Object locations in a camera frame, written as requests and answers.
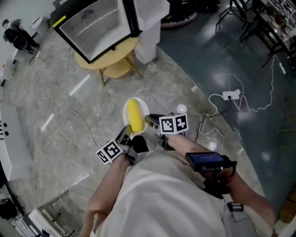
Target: floor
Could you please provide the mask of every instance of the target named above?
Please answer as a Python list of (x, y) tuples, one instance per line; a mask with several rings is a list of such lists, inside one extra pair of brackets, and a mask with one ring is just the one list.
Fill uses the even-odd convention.
[[(264, 107), (270, 102), (271, 61), (265, 68), (261, 65), (267, 60), (268, 50), (256, 36), (247, 43), (238, 41), (242, 23), (235, 16), (228, 15), (215, 33), (219, 13), (229, 6), (229, 0), (221, 0), (221, 4), (218, 12), (198, 14), (190, 25), (162, 31), (159, 46), (207, 96), (228, 91), (228, 75), (234, 73), (244, 84), (250, 108)], [(285, 115), (285, 96), (295, 95), (295, 74), (284, 55), (278, 57), (288, 76), (282, 74), (275, 61), (272, 105), (258, 113), (232, 109), (223, 115), (246, 150), (276, 212), (296, 181), (295, 147), (281, 149), (283, 141), (276, 129)], [(230, 86), (232, 90), (241, 90), (234, 76)], [(213, 97), (212, 101), (219, 111), (228, 106), (219, 97)]]
[[(57, 195), (69, 190), (68, 196), (82, 210), (98, 186), (109, 166), (103, 165), (95, 155), (98, 147), (114, 139), (123, 128), (122, 108), (127, 99), (141, 97), (152, 113), (176, 112), (180, 103), (187, 106), (190, 130), (186, 136), (194, 139), (203, 112), (211, 113), (213, 106), (207, 96), (191, 78), (162, 50), (157, 59), (148, 65), (136, 61), (143, 79), (128, 73), (121, 79), (110, 80), (102, 87), (95, 71), (84, 70), (75, 62), (74, 51), (53, 30), (49, 30), (42, 44), (42, 58), (21, 64), (13, 80), (5, 85), (3, 103), (17, 107), (22, 133), (33, 159), (31, 172), (20, 180), (10, 182), (19, 196), (25, 211), (43, 205)], [(67, 77), (64, 68), (73, 66), (75, 72)], [(89, 79), (68, 99), (53, 85), (52, 72), (65, 94), (87, 75)], [(48, 117), (52, 120), (44, 131), (41, 128)], [(217, 128), (225, 136), (223, 154), (237, 160), (239, 174), (258, 193), (264, 195), (254, 168), (241, 143), (223, 117), (216, 117)], [(155, 131), (147, 129), (143, 134), (150, 150), (157, 144)], [(217, 151), (222, 153), (222, 137), (214, 132), (218, 141)], [(209, 140), (199, 136), (204, 146)]]

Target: round wooden table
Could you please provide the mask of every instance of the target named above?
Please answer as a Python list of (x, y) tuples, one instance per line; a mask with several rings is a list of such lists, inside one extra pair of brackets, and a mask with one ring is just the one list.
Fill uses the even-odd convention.
[(109, 78), (118, 78), (127, 74), (130, 69), (142, 78), (141, 73), (133, 64), (133, 59), (130, 55), (138, 40), (139, 37), (130, 37), (122, 41), (115, 46), (115, 50), (109, 50), (91, 64), (85, 61), (77, 52), (75, 53), (75, 59), (85, 69), (98, 69), (103, 86), (105, 85), (104, 75)]

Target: marble floor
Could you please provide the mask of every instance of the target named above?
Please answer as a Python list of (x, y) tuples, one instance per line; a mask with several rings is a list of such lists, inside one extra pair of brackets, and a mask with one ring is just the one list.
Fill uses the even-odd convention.
[[(109, 80), (105, 87), (96, 71), (77, 65), (74, 50), (52, 30), (42, 41), (42, 55), (44, 62), (39, 58), (31, 65), (26, 61), (19, 66), (13, 80), (5, 86), (2, 101), (17, 107), (22, 133), (33, 159), (31, 172), (23, 179), (10, 182), (26, 213), (66, 190), (81, 210), (86, 209), (88, 199), (109, 167), (97, 159), (97, 146), (115, 138), (123, 128), (122, 108), (128, 98), (142, 98), (151, 113), (176, 112), (178, 104), (185, 104), (190, 127), (186, 136), (190, 139), (196, 136), (200, 114), (214, 112), (203, 91), (199, 87), (191, 91), (195, 83), (160, 49), (157, 59), (145, 66), (135, 59), (142, 79), (130, 72), (118, 80)], [(93, 139), (82, 118), (71, 111), (67, 97), (56, 85), (52, 86), (54, 79), (44, 63), (55, 79), (60, 75), (57, 84), (65, 94), (90, 75), (70, 101), (72, 109), (85, 120)], [(64, 70), (67, 63), (75, 68), (71, 77)], [(41, 131), (51, 114), (54, 117)], [(223, 153), (239, 162), (240, 175), (256, 192), (264, 195), (257, 174), (230, 126), (222, 116), (215, 117), (214, 121), (225, 137)], [(212, 126), (207, 123), (205, 131)], [(150, 150), (156, 147), (154, 132), (148, 128), (143, 134)], [(210, 136), (217, 139), (217, 151), (222, 153), (221, 135), (214, 131)], [(210, 142), (201, 134), (197, 141), (204, 146)]]

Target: person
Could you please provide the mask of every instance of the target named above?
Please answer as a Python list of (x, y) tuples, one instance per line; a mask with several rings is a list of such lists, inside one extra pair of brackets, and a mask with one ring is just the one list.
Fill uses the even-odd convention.
[[(130, 166), (124, 154), (113, 162), (89, 200), (82, 237), (228, 236), (224, 200), (195, 184), (196, 173), (184, 159), (186, 153), (210, 151), (181, 134), (166, 137), (175, 151), (147, 152), (141, 137), (137, 144), (146, 152), (138, 154), (135, 166)], [(219, 175), (229, 173), (232, 170), (225, 169)], [(271, 236), (275, 214), (267, 200), (236, 172), (227, 186), (233, 201), (252, 214), (257, 233)]]
[(5, 19), (2, 22), (4, 28), (3, 39), (12, 43), (19, 50), (26, 50), (28, 53), (34, 53), (40, 47), (39, 44), (25, 31), (20, 25), (20, 19), (9, 22), (8, 19)]

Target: person in black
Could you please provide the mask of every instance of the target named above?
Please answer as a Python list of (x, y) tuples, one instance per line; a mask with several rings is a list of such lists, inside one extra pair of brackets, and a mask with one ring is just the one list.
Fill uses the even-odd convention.
[(26, 50), (32, 54), (34, 52), (32, 47), (39, 48), (40, 45), (20, 26), (20, 19), (12, 21), (11, 24), (8, 19), (5, 19), (2, 26), (4, 28), (3, 39), (12, 43), (18, 50)]

